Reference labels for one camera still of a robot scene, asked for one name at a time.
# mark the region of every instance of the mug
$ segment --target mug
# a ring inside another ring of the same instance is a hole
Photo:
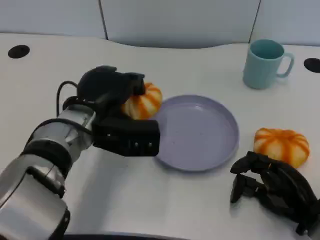
[[[285,73],[277,73],[284,57],[291,58]],[[284,47],[276,41],[261,39],[254,41],[248,50],[243,71],[244,83],[253,89],[266,89],[275,82],[276,77],[285,78],[294,66],[295,56],[285,52]]]

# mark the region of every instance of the black cable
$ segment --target black cable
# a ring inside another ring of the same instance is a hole
[[[62,88],[64,87],[64,85],[67,85],[67,84],[70,84],[70,85],[73,85],[75,86],[76,88],[78,87],[78,84],[76,84],[75,82],[73,81],[63,81],[58,90],[56,91],[56,100],[55,100],[55,104],[56,104],[56,116],[58,117],[59,114],[60,114],[60,92],[62,90]]]
[[[25,146],[26,147],[28,145],[28,143],[32,140],[32,138],[34,137],[34,133],[41,127],[47,125],[47,124],[51,124],[51,123],[62,123],[62,124],[67,124],[67,125],[71,125],[72,127],[74,127],[75,129],[85,133],[85,134],[89,134],[92,136],[92,132],[85,128],[84,126],[82,126],[81,124],[75,122],[75,121],[71,121],[69,119],[64,119],[64,118],[52,118],[52,119],[48,119],[45,120],[44,122],[40,123],[31,133],[28,141],[26,142]]]

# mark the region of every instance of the table surface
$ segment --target table surface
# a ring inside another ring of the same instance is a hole
[[[8,57],[15,45],[28,45],[21,59]],[[304,134],[311,154],[299,170],[320,197],[320,75],[306,70],[306,58],[320,47],[284,46],[295,55],[292,73],[266,90],[242,82],[247,44],[204,49],[126,46],[95,38],[0,34],[0,170],[23,149],[33,129],[55,117],[58,85],[78,82],[100,65],[138,72],[162,89],[164,99],[196,94],[224,104],[235,116],[240,144],[235,158],[205,174],[165,169],[152,157],[125,158],[94,147],[84,151],[66,180],[64,199],[72,218],[70,233],[128,232],[192,240],[291,240],[296,224],[276,217],[256,199],[230,208],[236,159],[253,149],[260,127]],[[284,61],[281,70],[288,64]],[[62,91],[62,100],[75,94]]]

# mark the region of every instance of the lavender plate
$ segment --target lavender plate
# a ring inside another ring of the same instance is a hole
[[[238,149],[239,128],[234,116],[210,98],[169,98],[154,119],[161,133],[157,158],[175,169],[210,170],[228,161]]]

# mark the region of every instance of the small orange pumpkin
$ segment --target small orange pumpkin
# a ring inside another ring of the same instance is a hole
[[[162,93],[151,82],[145,83],[143,95],[133,95],[122,105],[122,111],[135,120],[148,119],[155,115],[162,104]]]
[[[254,137],[253,151],[298,168],[309,154],[305,136],[292,130],[260,128]]]

